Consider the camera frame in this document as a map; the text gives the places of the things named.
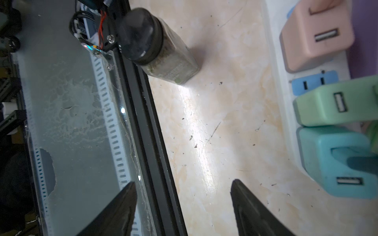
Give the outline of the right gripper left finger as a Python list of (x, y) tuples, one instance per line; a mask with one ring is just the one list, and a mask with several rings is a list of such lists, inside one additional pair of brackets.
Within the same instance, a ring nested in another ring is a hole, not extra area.
[(136, 185), (135, 182), (129, 182), (79, 235), (130, 236), (136, 203)]

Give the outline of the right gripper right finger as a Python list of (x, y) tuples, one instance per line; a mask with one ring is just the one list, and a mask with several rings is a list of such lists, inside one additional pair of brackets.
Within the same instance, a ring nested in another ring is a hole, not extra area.
[(230, 194), (240, 236), (293, 235), (239, 179), (232, 182)]

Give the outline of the teal green charger plug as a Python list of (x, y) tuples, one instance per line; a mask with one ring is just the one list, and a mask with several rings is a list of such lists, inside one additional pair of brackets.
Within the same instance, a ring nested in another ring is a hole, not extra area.
[(362, 133), (340, 126), (297, 130), (301, 162), (307, 174), (335, 197), (378, 196), (378, 155)]

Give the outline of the small green charger plug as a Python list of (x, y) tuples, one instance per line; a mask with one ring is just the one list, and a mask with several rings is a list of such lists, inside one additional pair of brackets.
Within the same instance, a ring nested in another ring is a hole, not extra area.
[(322, 85), (298, 96), (293, 107), (306, 127), (367, 122), (378, 119), (378, 76)]

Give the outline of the pink charger plug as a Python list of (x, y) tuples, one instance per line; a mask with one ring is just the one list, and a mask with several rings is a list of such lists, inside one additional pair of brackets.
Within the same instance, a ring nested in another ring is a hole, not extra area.
[(354, 41), (347, 1), (299, 1), (280, 34), (285, 69), (297, 73), (318, 67)]

